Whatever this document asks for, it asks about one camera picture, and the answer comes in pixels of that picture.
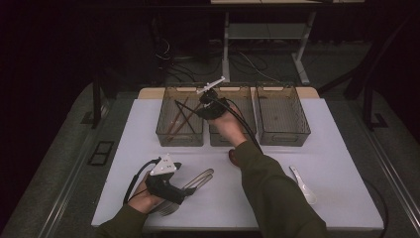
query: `gray floor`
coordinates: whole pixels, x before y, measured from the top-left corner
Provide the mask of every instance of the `gray floor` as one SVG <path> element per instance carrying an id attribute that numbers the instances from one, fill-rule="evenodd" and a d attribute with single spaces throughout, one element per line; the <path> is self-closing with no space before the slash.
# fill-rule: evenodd
<path id="1" fill-rule="evenodd" d="M 298 75 L 290 57 L 297 49 L 296 43 L 253 43 L 257 50 L 252 51 L 249 51 L 247 44 L 231 44 L 231 81 L 272 80 L 256 73 L 244 58 L 245 55 L 263 74 L 280 81 L 293 81 L 299 85 Z M 366 43 L 308 45 L 302 61 L 311 80 L 310 86 L 318 88 L 349 71 L 362 60 L 368 48 L 369 44 Z M 177 65 L 182 67 L 175 66 L 177 70 L 170 71 L 171 75 L 167 81 L 191 81 L 191 77 L 197 81 L 218 79 L 221 75 L 220 46 L 215 43 L 213 50 L 214 57 L 206 63 L 178 57 Z M 374 132 L 367 130 L 361 122 L 360 115 L 363 99 L 345 100 L 342 95 L 345 87 L 346 84 L 343 83 L 322 97 L 327 100 L 361 176 L 373 184 L 385 199 L 389 224 L 384 237 L 419 237 L 419 231 L 410 220 L 412 216 L 409 215 L 409 209 L 401 202 L 407 197 L 406 194 L 413 198 L 414 203 L 420 201 L 420 188 L 417 185 L 420 179 L 419 144 L 377 93 L 374 95 L 373 112 L 380 113 L 389 127 L 377 128 Z M 95 229 L 90 226 L 90 222 L 113 155 L 118 148 L 125 119 L 136 96 L 137 92 L 125 91 L 121 92 L 117 99 L 105 103 L 104 119 L 96 130 L 92 130 L 90 124 L 83 124 L 86 113 L 92 111 L 91 87 L 80 93 L 2 237 L 94 236 Z M 87 160 L 100 141 L 114 142 L 110 159 L 104 167 L 89 166 L 86 164 Z M 395 181 L 392 181 L 383 168 L 383 158 L 394 167 L 406 189 L 399 190 L 400 183 L 395 186 Z M 367 188 L 382 217 L 385 217 L 380 196 L 369 184 Z M 377 237 L 379 233 L 331 231 L 331 236 Z M 165 232 L 158 237 L 259 237 L 258 235 L 252 232 Z"/>

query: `clear plastic bin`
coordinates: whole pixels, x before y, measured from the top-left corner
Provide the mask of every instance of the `clear plastic bin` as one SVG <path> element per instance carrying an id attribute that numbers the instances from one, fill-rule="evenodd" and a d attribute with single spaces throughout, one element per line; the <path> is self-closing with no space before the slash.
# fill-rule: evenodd
<path id="1" fill-rule="evenodd" d="M 253 99 L 251 95 L 251 85 L 242 82 L 224 82 L 218 84 L 216 87 L 214 87 L 214 89 L 216 90 L 219 98 L 226 97 L 226 99 L 229 99 L 236 104 L 236 106 L 243 114 L 245 121 L 250 126 L 251 130 L 254 132 L 252 135 L 254 137 L 257 132 L 257 126 L 254 115 Z M 211 146 L 232 147 L 231 143 L 219 134 L 215 126 L 210 125 L 209 131 Z M 251 140 L 250 135 L 245 129 L 243 130 L 243 132 L 244 135 L 248 138 L 248 140 Z"/>
<path id="2" fill-rule="evenodd" d="M 303 146 L 311 130 L 294 86 L 259 82 L 255 105 L 261 145 Z"/>
<path id="3" fill-rule="evenodd" d="M 175 100 L 191 109 L 198 109 L 201 104 L 196 89 L 204 85 L 204 83 L 174 83 L 165 88 L 156 129 L 161 146 L 203 146 L 204 120 L 188 109 L 176 105 Z"/>

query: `hand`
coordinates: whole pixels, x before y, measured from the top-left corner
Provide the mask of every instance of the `hand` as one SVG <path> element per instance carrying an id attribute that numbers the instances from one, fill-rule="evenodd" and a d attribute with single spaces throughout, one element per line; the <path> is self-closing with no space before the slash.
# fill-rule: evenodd
<path id="1" fill-rule="evenodd" d="M 236 107 L 231 107 L 237 114 L 241 115 Z M 208 121 L 210 125 L 216 126 L 220 135 L 227 139 L 234 147 L 247 141 L 241 123 L 232 113 L 226 111 L 221 117 Z"/>
<path id="2" fill-rule="evenodd" d="M 148 214 L 155 205 L 158 205 L 161 201 L 163 201 L 162 198 L 151 195 L 151 193 L 148 191 L 148 187 L 145 183 L 148 175 L 149 172 L 143 177 L 142 181 L 134 191 L 132 198 L 130 198 L 128 202 L 131 207 L 144 214 Z"/>

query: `wooden stick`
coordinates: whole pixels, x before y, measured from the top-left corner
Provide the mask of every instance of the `wooden stick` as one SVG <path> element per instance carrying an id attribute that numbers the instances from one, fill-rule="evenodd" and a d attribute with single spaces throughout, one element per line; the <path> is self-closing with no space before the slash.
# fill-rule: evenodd
<path id="1" fill-rule="evenodd" d="M 185 104 L 186 101 L 188 101 L 188 97 L 185 98 L 185 101 L 184 101 L 183 104 Z M 170 122 L 169 128 L 167 128 L 166 134 L 170 134 L 170 132 L 173 129 L 173 126 L 175 126 L 175 124 L 176 124 L 176 120 L 178 120 L 180 115 L 181 115 L 181 111 L 178 111 L 178 114 L 176 114 L 175 119 L 172 122 Z"/>
<path id="2" fill-rule="evenodd" d="M 200 105 L 201 105 L 201 103 L 198 103 L 197 106 L 195 106 L 194 111 L 196 111 L 198 109 L 198 107 L 200 107 Z M 192 117 L 193 114 L 194 114 L 193 112 L 190 112 L 189 115 L 186 117 L 186 119 L 176 128 L 176 130 L 173 132 L 173 134 L 170 134 L 170 136 L 167 136 L 166 140 L 170 142 L 173 139 L 173 137 L 176 136 L 176 134 L 185 125 L 185 123 Z"/>

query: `table leg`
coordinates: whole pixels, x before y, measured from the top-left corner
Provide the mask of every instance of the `table leg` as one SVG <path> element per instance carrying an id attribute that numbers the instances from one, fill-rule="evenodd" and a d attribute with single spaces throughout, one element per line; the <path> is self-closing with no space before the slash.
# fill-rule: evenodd
<path id="1" fill-rule="evenodd" d="M 229 13 L 225 14 L 225 35 L 223 40 L 222 76 L 225 82 L 231 81 L 229 73 Z"/>
<path id="2" fill-rule="evenodd" d="M 93 125 L 92 129 L 96 129 L 101 120 L 101 85 L 98 75 L 93 76 Z"/>
<path id="3" fill-rule="evenodd" d="M 308 22 L 306 23 L 305 29 L 303 30 L 302 38 L 300 39 L 299 49 L 296 53 L 293 53 L 291 56 L 293 58 L 294 65 L 296 67 L 297 73 L 299 74 L 300 81 L 303 85 L 309 85 L 310 81 L 308 75 L 306 74 L 305 67 L 302 64 L 302 56 L 305 50 L 306 44 L 309 39 L 309 35 L 312 30 L 312 25 L 315 20 L 316 12 L 311 12 L 309 14 Z"/>

